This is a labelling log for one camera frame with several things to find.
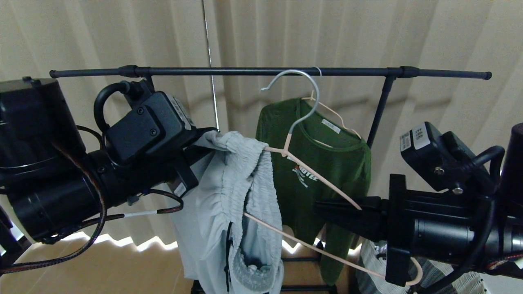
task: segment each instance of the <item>green long-sleeve shirt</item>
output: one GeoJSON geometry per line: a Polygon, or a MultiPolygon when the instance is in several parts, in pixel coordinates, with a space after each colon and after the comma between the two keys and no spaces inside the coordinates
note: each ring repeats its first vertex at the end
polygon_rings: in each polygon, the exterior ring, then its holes
{"type": "MultiPolygon", "coordinates": [[[[271,147],[283,148],[292,123],[310,110],[311,106],[300,98],[264,107],[259,117],[256,139],[271,147]]],[[[295,127],[289,151],[349,197],[367,195],[370,184],[369,147],[363,139],[337,127],[319,113],[315,112],[295,127]]],[[[313,213],[314,202],[341,196],[289,157],[274,153],[272,165],[283,224],[292,228],[295,237],[312,244],[325,224],[321,217],[313,213]]],[[[351,232],[327,223],[325,250],[346,258],[353,237],[351,232]]],[[[333,285],[343,264],[322,256],[320,267],[323,280],[333,285]]]]}

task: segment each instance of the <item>beige floor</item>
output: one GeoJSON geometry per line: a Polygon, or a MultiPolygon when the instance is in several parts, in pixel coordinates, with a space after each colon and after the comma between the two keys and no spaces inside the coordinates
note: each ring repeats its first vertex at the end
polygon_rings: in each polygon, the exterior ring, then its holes
{"type": "MultiPolygon", "coordinates": [[[[33,245],[19,262],[55,258],[79,248],[85,240],[33,245]]],[[[295,254],[310,256],[300,248],[295,254]]],[[[348,269],[342,272],[338,292],[348,292],[348,269]]],[[[285,264],[284,285],[317,285],[322,280],[318,264],[285,264]]],[[[165,250],[152,243],[139,252],[134,244],[118,247],[112,241],[93,245],[81,256],[47,268],[7,274],[0,278],[1,294],[48,293],[190,293],[192,280],[185,279],[178,249],[165,250]]]]}

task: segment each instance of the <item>curtain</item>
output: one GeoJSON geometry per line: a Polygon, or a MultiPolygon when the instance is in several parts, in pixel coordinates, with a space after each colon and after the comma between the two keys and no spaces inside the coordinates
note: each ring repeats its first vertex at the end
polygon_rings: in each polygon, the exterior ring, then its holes
{"type": "MultiPolygon", "coordinates": [[[[523,121],[523,2],[375,1],[6,1],[0,0],[0,80],[48,77],[49,70],[140,66],[388,67],[491,71],[489,81],[399,79],[394,83],[372,148],[370,195],[388,197],[390,173],[407,175],[410,189],[429,189],[401,159],[399,136],[423,121],[452,130],[476,154],[508,144],[523,121]]],[[[310,95],[308,82],[284,77],[215,76],[222,131],[254,136],[265,105],[310,95]]],[[[317,77],[322,102],[366,138],[383,77],[317,77]]],[[[78,125],[96,128],[93,102],[124,77],[59,79],[78,125]]],[[[198,127],[215,126],[208,76],[154,77],[155,87],[179,98],[198,127]]],[[[129,107],[114,95],[110,124],[129,107]]],[[[90,151],[96,141],[82,133],[90,151]]],[[[165,207],[151,195],[132,207],[165,207]]],[[[115,239],[136,244],[153,236],[175,240],[168,216],[107,223],[115,239]]]]}

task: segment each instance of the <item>bolt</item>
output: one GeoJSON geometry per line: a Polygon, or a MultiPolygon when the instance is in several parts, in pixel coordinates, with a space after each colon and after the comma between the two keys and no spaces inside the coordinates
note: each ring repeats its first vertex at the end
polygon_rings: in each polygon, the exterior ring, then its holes
{"type": "Polygon", "coordinates": [[[463,194],[463,189],[461,189],[460,187],[454,188],[452,189],[452,193],[454,193],[455,195],[461,195],[463,194]]]}
{"type": "Polygon", "coordinates": [[[434,168],[434,173],[437,174],[438,176],[442,176],[445,174],[445,170],[443,168],[441,168],[441,166],[438,166],[438,167],[434,168]]]}

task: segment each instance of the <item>black drawstring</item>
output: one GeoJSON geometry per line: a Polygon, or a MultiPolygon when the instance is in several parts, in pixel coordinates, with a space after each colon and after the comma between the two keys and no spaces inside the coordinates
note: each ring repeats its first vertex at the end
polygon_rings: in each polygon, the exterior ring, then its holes
{"type": "Polygon", "coordinates": [[[229,228],[227,229],[227,236],[225,237],[225,282],[227,283],[227,293],[229,293],[229,282],[231,281],[231,273],[229,271],[229,251],[231,250],[232,239],[231,239],[231,227],[232,222],[229,223],[229,228]]]}

